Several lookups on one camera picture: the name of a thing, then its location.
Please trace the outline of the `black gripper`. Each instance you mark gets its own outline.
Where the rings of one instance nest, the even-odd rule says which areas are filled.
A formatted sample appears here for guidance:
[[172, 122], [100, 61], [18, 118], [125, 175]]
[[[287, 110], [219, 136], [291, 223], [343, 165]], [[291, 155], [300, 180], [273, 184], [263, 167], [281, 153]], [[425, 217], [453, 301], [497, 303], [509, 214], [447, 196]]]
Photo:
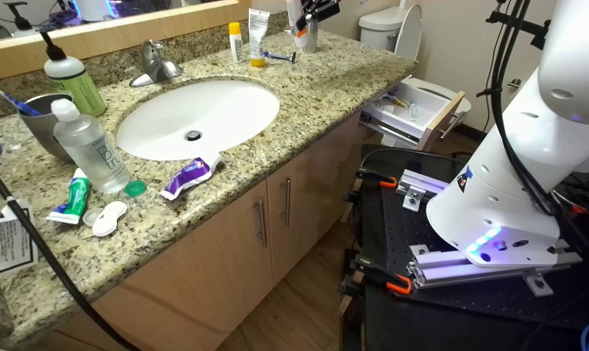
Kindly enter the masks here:
[[318, 48], [318, 26], [339, 13], [339, 0], [302, 0], [302, 50]]

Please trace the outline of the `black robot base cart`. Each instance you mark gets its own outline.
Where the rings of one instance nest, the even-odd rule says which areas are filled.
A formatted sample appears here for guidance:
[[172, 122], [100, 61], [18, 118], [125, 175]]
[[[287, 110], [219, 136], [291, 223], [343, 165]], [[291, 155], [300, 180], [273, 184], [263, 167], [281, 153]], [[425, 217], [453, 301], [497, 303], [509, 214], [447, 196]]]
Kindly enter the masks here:
[[[361, 167], [388, 176], [419, 173], [447, 180], [449, 157], [367, 145]], [[548, 270], [486, 270], [443, 245], [404, 194], [361, 180], [349, 196], [359, 249], [345, 254], [345, 351], [589, 351], [589, 260], [574, 249]], [[363, 280], [363, 256], [412, 280], [396, 297]]]

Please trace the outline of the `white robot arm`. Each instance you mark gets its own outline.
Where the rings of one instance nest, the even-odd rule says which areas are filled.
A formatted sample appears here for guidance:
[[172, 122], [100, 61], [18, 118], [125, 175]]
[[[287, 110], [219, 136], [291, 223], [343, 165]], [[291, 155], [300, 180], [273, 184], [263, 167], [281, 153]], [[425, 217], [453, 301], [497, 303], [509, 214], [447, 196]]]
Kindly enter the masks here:
[[[482, 268], [552, 268], [564, 214], [550, 192], [589, 159], [589, 0], [556, 0], [544, 24], [525, 20], [531, 0], [492, 13], [503, 28], [486, 91], [496, 126], [455, 180], [425, 208], [439, 239]], [[501, 102], [519, 34], [540, 63]]]

